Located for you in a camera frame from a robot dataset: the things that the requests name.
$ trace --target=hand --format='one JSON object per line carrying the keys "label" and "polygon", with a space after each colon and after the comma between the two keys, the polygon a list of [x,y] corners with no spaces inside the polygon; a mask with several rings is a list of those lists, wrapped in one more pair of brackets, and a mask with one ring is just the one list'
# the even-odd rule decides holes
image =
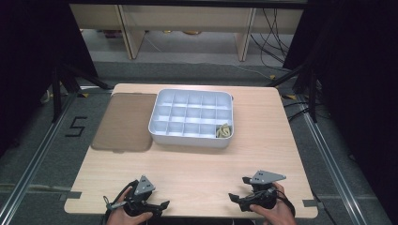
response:
{"label": "hand", "polygon": [[[120,198],[117,200],[118,203],[123,202],[125,196],[129,193],[132,187],[129,187],[123,192]],[[107,225],[138,225],[152,218],[151,212],[143,213],[137,217],[130,217],[123,209],[119,207],[115,209],[108,218]]]}
{"label": "hand", "polygon": [[[273,185],[284,194],[284,188],[280,184],[274,182]],[[276,201],[272,209],[266,209],[257,204],[251,204],[250,209],[255,213],[264,216],[264,225],[269,223],[272,225],[296,225],[295,218],[290,211],[290,208],[280,199]]]}

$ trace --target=black strap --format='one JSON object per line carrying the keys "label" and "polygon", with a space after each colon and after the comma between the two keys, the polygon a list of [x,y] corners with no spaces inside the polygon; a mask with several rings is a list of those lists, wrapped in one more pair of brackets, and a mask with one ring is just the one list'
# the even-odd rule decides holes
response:
{"label": "black strap", "polygon": [[290,208],[290,211],[293,214],[293,217],[296,216],[296,209],[295,206],[287,199],[286,195],[284,195],[283,192],[280,192],[279,190],[277,190],[279,193],[283,194],[283,197],[280,197],[279,195],[277,196],[277,199],[282,200],[283,203],[285,203],[287,205],[287,207]]}
{"label": "black strap", "polygon": [[[120,191],[120,193],[117,195],[117,197],[115,198],[115,200],[111,203],[111,205],[117,203],[117,200],[122,196],[122,194],[127,190],[127,188],[132,187],[133,182],[130,182],[128,185],[126,185],[126,186],[122,189],[122,191]],[[109,218],[109,216],[111,215],[111,213],[112,213],[112,210],[110,210],[110,209],[107,209],[107,210],[106,210],[105,214],[104,214],[104,215],[102,216],[102,218],[101,218],[101,222],[100,222],[101,225],[106,224],[106,222],[108,221],[108,218]]]}

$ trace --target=white storage tray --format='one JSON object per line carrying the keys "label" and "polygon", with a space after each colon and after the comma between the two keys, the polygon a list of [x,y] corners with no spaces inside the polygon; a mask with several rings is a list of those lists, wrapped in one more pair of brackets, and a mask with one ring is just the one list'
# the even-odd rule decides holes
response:
{"label": "white storage tray", "polygon": [[[217,138],[227,124],[230,136]],[[234,134],[232,96],[225,92],[163,89],[148,129],[156,143],[226,147]]]}

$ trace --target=metal rail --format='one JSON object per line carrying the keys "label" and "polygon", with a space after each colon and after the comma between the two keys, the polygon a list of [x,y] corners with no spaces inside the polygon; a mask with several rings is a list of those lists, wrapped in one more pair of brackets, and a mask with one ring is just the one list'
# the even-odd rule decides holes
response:
{"label": "metal rail", "polygon": [[[298,101],[305,101],[304,97],[302,97],[301,95],[297,95],[297,99]],[[305,106],[300,105],[300,108],[304,110]],[[354,194],[352,193],[349,185],[346,183],[345,178],[340,171],[340,168],[337,165],[337,162],[334,159],[333,154],[331,153],[328,144],[326,143],[318,127],[318,124],[314,123],[313,119],[308,113],[304,114],[304,118],[308,125],[308,128],[313,134],[319,152],[321,153],[322,158],[325,160],[331,178],[333,179],[334,185],[336,186],[340,196],[342,197],[342,201],[345,205],[348,215],[351,217],[353,224],[367,224],[360,210],[360,205],[354,197]]]}
{"label": "metal rail", "polygon": [[47,155],[47,152],[50,149],[51,144],[53,143],[55,135],[62,125],[69,106],[76,97],[76,93],[69,93],[63,106],[63,112],[59,115],[58,119],[51,124],[49,130],[44,136],[43,141],[38,147],[38,150],[36,151],[35,155],[33,155],[31,161],[29,162],[29,165],[26,167],[22,177],[18,181],[15,188],[12,190],[7,201],[3,204],[0,212],[1,224],[9,224],[13,216],[15,215],[26,191],[29,189],[29,184],[31,183],[36,172],[38,171],[41,162]]}

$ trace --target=wooden table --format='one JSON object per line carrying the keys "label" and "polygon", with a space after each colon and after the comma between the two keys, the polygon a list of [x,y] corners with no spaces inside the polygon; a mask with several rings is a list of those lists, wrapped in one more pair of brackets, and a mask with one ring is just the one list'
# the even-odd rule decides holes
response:
{"label": "wooden table", "polygon": [[102,196],[111,201],[129,182],[145,174],[156,190],[148,199],[159,204],[170,200],[165,217],[259,218],[240,212],[228,193],[240,197],[252,187],[242,176],[258,170],[286,175],[279,183],[296,207],[297,218],[315,218],[316,207],[307,176],[288,124],[278,91],[271,87],[119,84],[115,93],[158,93],[163,88],[225,91],[234,97],[235,133],[227,148],[160,145],[144,152],[114,153],[88,148],[72,187],[80,199],[68,199],[72,214],[103,214]]}

